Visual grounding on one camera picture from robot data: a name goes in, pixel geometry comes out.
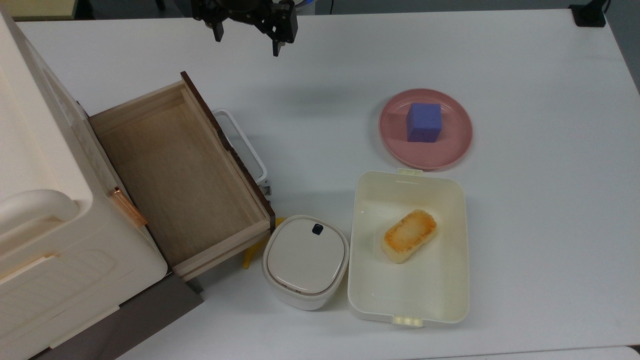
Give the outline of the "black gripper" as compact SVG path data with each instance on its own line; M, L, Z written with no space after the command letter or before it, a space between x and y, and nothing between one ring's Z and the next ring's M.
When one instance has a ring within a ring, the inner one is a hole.
M265 27L272 40L272 54L278 57L281 48L293 44L297 32L297 10L294 0L192 0L192 18L203 22L214 34L217 43L224 36L223 22L235 22Z

